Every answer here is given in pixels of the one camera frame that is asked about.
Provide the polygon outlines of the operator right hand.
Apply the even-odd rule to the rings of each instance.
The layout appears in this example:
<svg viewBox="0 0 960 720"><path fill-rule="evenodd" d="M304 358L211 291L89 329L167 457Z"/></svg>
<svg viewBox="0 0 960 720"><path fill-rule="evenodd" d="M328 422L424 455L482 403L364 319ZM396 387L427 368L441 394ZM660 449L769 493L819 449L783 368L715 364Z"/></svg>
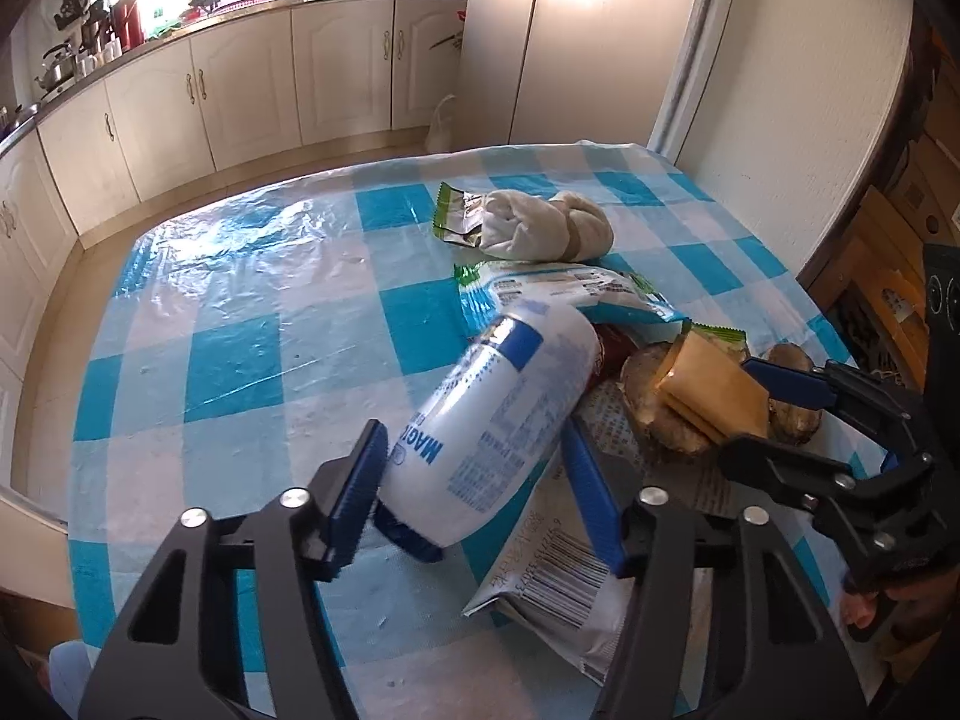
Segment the operator right hand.
<svg viewBox="0 0 960 720"><path fill-rule="evenodd" d="M930 628L934 622L949 614L953 599L957 595L958 569L945 574L924 578L911 585L896 585L882 593L843 592L839 602L839 619L844 626L870 628L874 624L882 595L898 605L905 606L900 622L907 628Z"/></svg>

